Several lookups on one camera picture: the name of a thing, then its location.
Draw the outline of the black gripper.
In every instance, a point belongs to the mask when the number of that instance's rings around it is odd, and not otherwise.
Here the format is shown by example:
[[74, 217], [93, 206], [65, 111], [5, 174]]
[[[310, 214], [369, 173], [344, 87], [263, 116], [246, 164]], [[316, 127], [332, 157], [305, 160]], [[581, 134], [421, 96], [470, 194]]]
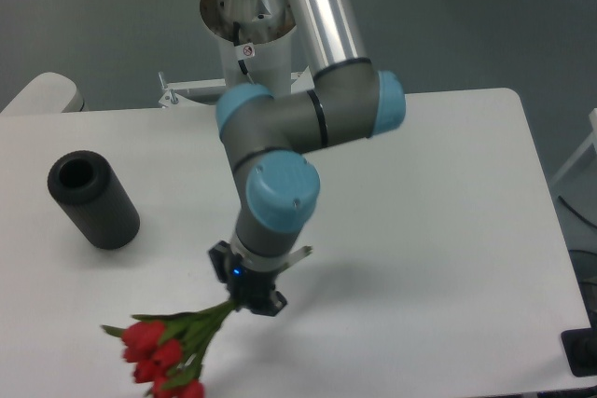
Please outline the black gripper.
[[267, 317], [275, 317], [286, 307], [286, 298], [275, 286], [278, 270], [261, 272], [244, 266], [243, 259], [232, 254], [229, 243], [224, 240], [217, 242], [208, 255], [218, 281], [226, 283], [238, 307]]

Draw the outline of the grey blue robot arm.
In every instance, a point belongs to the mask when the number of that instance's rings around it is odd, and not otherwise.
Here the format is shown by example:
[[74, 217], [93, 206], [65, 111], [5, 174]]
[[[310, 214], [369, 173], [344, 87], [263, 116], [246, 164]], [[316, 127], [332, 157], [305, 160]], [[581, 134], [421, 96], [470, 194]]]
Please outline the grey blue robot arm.
[[218, 0], [235, 44], [268, 42], [290, 10], [311, 89], [276, 98], [247, 68], [217, 101], [215, 117], [241, 208], [230, 241], [209, 255], [237, 308], [273, 316], [275, 286], [315, 209], [320, 180], [306, 154], [397, 129], [406, 98], [397, 77], [368, 57], [350, 0]]

